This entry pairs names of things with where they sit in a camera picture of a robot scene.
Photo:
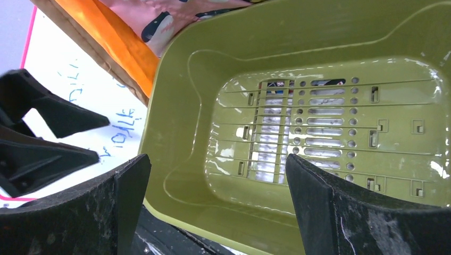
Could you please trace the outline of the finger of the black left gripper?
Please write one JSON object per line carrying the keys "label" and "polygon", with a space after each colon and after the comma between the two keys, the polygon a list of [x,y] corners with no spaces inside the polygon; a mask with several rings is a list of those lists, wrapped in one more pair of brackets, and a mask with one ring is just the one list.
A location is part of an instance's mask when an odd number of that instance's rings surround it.
{"label": "finger of the black left gripper", "polygon": [[1,188],[13,198],[33,193],[98,162],[94,151],[1,126]]}
{"label": "finger of the black left gripper", "polygon": [[57,138],[110,124],[107,117],[75,105],[42,86],[26,69],[1,75],[1,122],[31,135],[22,118],[35,109]]}

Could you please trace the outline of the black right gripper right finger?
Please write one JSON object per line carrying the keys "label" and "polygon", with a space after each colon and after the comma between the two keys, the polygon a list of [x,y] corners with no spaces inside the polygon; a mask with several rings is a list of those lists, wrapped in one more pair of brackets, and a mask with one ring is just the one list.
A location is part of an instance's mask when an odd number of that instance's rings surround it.
{"label": "black right gripper right finger", "polygon": [[450,254],[450,208],[370,191],[294,154],[285,171],[306,254]]}

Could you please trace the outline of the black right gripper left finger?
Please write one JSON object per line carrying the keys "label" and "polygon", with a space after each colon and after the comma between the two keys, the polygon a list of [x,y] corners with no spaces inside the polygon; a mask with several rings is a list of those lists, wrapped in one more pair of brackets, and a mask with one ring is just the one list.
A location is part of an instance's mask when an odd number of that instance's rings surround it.
{"label": "black right gripper left finger", "polygon": [[1,209],[1,254],[130,254],[146,154],[63,191]]}

